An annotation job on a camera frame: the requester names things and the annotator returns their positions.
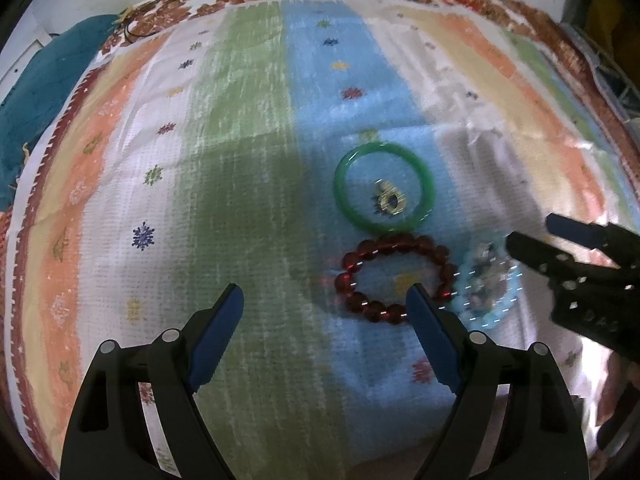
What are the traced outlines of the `green jade bangle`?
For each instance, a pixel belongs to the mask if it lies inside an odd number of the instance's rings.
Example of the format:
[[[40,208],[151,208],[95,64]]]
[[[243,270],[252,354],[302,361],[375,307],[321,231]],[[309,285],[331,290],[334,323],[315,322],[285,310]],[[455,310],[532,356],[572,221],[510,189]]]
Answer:
[[[396,223],[381,223],[367,219],[349,203],[347,194],[347,176],[350,167],[360,158],[376,153],[395,156],[408,164],[420,183],[420,200],[406,220]],[[337,164],[333,177],[333,196],[337,208],[358,229],[374,234],[387,234],[413,231],[431,214],[435,201],[435,183],[431,169],[426,162],[412,151],[397,143],[370,142],[353,148]]]

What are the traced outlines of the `teal pillow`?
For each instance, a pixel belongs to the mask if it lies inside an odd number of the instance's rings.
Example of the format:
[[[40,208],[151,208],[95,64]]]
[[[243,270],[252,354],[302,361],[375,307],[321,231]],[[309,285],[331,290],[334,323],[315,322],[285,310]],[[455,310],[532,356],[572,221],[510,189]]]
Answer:
[[[113,32],[116,16],[86,18],[35,54],[1,103],[1,210],[14,202],[24,151],[32,150]]]

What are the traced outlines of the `white decorated board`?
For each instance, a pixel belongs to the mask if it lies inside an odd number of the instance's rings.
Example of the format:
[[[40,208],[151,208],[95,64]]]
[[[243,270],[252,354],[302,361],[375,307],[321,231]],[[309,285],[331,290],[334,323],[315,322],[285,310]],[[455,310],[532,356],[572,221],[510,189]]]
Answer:
[[[0,99],[6,98],[28,63],[52,40],[53,37],[39,23],[34,12],[27,10],[1,50]]]

